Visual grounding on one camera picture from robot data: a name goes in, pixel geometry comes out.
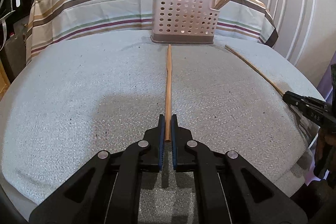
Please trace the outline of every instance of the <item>silver bolt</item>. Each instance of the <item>silver bolt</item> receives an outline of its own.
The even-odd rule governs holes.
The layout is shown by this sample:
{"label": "silver bolt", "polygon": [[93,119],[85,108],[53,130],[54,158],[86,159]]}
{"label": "silver bolt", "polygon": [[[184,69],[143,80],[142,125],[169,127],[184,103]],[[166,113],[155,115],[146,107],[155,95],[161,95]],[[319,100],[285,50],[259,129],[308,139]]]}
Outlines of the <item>silver bolt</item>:
{"label": "silver bolt", "polygon": [[236,151],[231,150],[227,153],[227,156],[231,159],[236,159],[238,158],[238,153]]}
{"label": "silver bolt", "polygon": [[194,140],[187,141],[187,146],[196,147],[197,146],[197,141],[194,141]]}
{"label": "silver bolt", "polygon": [[100,159],[106,159],[109,156],[109,153],[107,151],[100,151],[98,153],[98,158]]}
{"label": "silver bolt", "polygon": [[140,147],[147,147],[149,145],[149,143],[145,140],[139,141],[138,142],[138,146]]}

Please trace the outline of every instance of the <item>white wardrobe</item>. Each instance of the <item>white wardrobe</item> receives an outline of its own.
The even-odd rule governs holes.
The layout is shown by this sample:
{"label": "white wardrobe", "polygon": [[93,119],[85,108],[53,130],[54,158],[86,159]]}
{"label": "white wardrobe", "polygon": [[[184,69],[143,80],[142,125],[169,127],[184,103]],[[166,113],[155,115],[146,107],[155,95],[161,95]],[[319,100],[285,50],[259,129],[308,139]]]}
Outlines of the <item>white wardrobe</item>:
{"label": "white wardrobe", "polygon": [[315,86],[336,51],[336,0],[260,0],[278,31],[273,49]]}

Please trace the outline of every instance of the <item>striped tablecloth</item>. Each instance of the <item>striped tablecloth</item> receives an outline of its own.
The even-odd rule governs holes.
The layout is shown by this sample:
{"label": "striped tablecloth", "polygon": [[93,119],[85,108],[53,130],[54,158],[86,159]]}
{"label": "striped tablecloth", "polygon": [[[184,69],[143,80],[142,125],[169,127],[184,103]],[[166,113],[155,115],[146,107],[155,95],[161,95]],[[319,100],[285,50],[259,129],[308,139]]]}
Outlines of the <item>striped tablecloth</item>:
{"label": "striped tablecloth", "polygon": [[[126,29],[149,30],[151,23],[152,0],[35,0],[26,60],[30,62],[48,45],[62,40]],[[230,1],[221,9],[215,34],[270,47],[278,38],[271,16],[258,0]]]}

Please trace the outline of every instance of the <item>purple fabric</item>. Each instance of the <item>purple fabric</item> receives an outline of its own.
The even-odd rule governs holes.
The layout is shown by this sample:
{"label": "purple fabric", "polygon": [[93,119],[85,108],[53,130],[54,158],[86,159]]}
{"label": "purple fabric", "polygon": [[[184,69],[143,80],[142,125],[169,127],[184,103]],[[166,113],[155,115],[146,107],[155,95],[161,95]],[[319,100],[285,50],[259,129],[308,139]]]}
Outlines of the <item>purple fabric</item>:
{"label": "purple fabric", "polygon": [[331,62],[323,75],[319,85],[317,86],[317,90],[321,93],[323,98],[331,103],[332,100],[332,84],[331,84],[331,65],[336,64],[336,52],[334,53],[333,58],[331,59]]}

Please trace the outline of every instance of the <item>plastic basket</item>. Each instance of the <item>plastic basket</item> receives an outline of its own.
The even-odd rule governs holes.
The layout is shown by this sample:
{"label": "plastic basket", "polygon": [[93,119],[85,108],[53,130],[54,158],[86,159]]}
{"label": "plastic basket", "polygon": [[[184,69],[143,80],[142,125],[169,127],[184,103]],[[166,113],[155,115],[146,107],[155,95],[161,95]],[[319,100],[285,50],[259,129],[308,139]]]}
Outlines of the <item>plastic basket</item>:
{"label": "plastic basket", "polygon": [[151,39],[155,43],[211,44],[219,10],[215,0],[153,0]]}

